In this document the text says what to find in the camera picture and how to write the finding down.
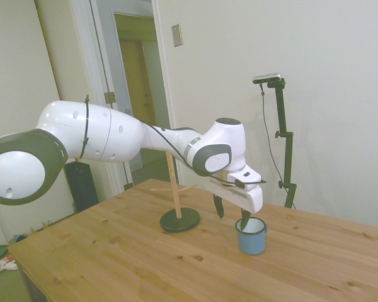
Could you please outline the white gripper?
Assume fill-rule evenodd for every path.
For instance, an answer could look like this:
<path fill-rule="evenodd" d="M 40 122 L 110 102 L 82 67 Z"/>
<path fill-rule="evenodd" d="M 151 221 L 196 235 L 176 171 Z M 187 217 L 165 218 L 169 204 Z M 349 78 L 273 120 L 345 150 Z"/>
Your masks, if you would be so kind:
<path fill-rule="evenodd" d="M 213 193 L 214 205 L 218 217 L 224 217 L 222 199 L 242 208 L 240 230 L 244 230 L 251 217 L 251 213 L 257 213 L 263 207 L 263 193 L 259 185 L 250 190 L 240 189 L 236 186 L 224 186 L 215 179 L 207 179 L 207 190 Z"/>

